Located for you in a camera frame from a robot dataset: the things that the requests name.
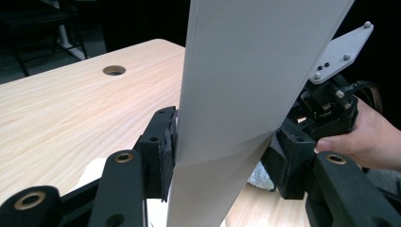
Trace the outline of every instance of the black plastic part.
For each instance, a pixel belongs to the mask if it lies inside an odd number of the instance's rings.
[[[316,143],[288,118],[276,136],[261,162],[283,199],[301,200],[305,195],[303,167],[313,161]]]
[[[156,112],[134,146],[142,154],[147,199],[167,201],[175,166],[175,117],[174,106]]]
[[[57,226],[61,220],[61,199],[57,188],[35,186],[6,200],[0,207],[2,227]]]
[[[401,217],[355,162],[335,152],[321,152],[313,174],[333,216],[330,226],[399,226]]]
[[[61,197],[63,217],[59,227],[84,227],[89,222],[99,179]]]
[[[136,150],[109,156],[88,226],[148,226],[142,158]]]
[[[340,74],[319,85],[308,81],[288,118],[316,141],[352,131],[357,119],[357,98],[349,87]],[[306,120],[298,123],[302,116]]]

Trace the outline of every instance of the black chair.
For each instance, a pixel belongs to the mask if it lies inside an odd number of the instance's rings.
[[[84,59],[88,58],[70,0],[58,2],[60,7],[55,8],[41,0],[0,0],[0,40],[12,50],[26,77],[29,76],[25,66],[28,61],[46,58],[77,47],[80,47]],[[71,45],[62,46],[61,50],[56,51],[61,26],[68,31]],[[51,53],[22,58],[20,52],[24,46],[50,38],[53,38]]]

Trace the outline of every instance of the desk grommet hole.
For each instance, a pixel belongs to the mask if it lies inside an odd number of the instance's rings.
[[[120,65],[110,65],[103,69],[103,73],[109,76],[120,76],[126,72],[126,69]]]

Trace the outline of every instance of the hole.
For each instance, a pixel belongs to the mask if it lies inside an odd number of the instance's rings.
[[[126,162],[129,162],[132,158],[133,158],[132,154],[130,154],[130,153],[122,153],[122,154],[119,154],[119,155],[115,156],[114,160],[117,163],[126,163]]]
[[[377,227],[392,227],[390,223],[383,218],[372,217],[371,220]]]
[[[107,227],[118,227],[121,226],[123,223],[124,223],[124,216],[120,214],[112,215],[106,220]]]
[[[26,199],[23,200],[23,205],[29,205],[32,204],[34,202],[36,202],[39,199],[38,195],[32,195]]]
[[[17,202],[15,202],[14,208],[16,210],[30,209],[39,205],[42,201],[44,201],[45,197],[46,195],[42,191],[29,192],[21,197]]]
[[[347,163],[347,161],[344,158],[339,157],[338,155],[334,155],[334,154],[327,155],[327,160],[334,164],[340,164],[340,165]]]
[[[120,76],[125,72],[126,69],[119,65],[111,65],[103,69],[103,73],[109,76]]]

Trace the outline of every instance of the white bracket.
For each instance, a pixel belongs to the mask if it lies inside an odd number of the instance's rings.
[[[319,58],[309,80],[314,84],[321,84],[352,64],[373,30],[374,26],[366,22],[332,40]]]

